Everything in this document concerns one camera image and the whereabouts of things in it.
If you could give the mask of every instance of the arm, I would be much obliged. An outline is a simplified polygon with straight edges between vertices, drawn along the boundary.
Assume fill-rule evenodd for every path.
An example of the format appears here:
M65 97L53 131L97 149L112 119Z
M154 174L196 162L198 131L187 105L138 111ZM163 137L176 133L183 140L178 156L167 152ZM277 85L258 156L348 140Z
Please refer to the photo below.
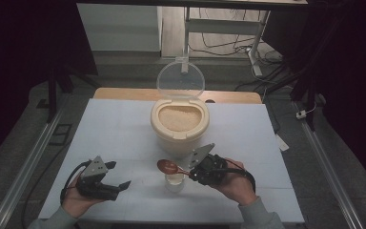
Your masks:
M228 168L244 168L243 163L226 158ZM222 183L213 185L212 188L221 192L225 197L237 202L242 213L245 229L281 229L284 228L277 213L269 213L260 197L253 190L251 182L239 174L227 174Z
M94 204L103 202L103 199L85 198L75 188L77 176L68 187L62 206L47 220L36 219L28 229L72 228L78 219Z

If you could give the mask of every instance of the sleeve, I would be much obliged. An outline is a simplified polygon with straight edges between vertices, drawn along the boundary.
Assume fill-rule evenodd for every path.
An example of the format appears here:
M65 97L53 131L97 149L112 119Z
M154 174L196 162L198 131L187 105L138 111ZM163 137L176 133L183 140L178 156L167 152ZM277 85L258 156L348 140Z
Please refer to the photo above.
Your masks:
M238 207L244 219L243 229L284 229L279 215L267 212L260 197L247 206Z
M69 229L73 228L77 221L78 219L73 218L62 207L59 207L49 219L36 219L30 224L28 229Z

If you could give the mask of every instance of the white wall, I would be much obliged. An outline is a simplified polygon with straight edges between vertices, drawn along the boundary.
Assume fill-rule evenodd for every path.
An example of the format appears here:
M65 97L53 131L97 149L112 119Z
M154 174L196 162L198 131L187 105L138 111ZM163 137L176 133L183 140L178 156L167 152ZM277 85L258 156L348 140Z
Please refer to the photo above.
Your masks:
M77 4L93 51L161 50L161 7Z

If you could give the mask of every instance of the hand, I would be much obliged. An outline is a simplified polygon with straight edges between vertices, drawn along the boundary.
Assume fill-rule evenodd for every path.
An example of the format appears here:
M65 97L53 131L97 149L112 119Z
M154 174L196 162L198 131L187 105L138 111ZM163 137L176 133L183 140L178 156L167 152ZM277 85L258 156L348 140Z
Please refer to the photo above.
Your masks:
M79 194L75 185L80 174L68 186L67 194L65 194L64 202L62 203L64 210L74 218L79 218L84 215L94 204L105 201L104 199L85 198Z
M236 164L244 169L242 162L234 161L230 158L225 159L228 161L228 168L237 169L234 165ZM242 206L249 205L257 199L252 183L240 174L228 173L222 180L221 184L210 186L221 192L225 197L236 201Z

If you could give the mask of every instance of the white tabletop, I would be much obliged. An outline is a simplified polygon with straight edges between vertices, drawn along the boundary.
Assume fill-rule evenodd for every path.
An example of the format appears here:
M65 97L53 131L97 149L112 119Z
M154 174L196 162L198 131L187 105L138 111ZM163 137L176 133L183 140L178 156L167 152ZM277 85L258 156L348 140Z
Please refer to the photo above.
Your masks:
M150 123L152 101L91 99L58 172L39 218L59 207L59 196L71 171L101 156L116 161L103 183L118 186L131 180L116 201L94 205L82 219L167 223L240 223L237 204L216 190L186 179L180 193L164 187L157 160L169 158L157 145ZM268 211L284 222L303 222L293 185L278 149L266 108L260 104L207 104L210 126L201 137L211 151L242 161L254 175L256 194Z

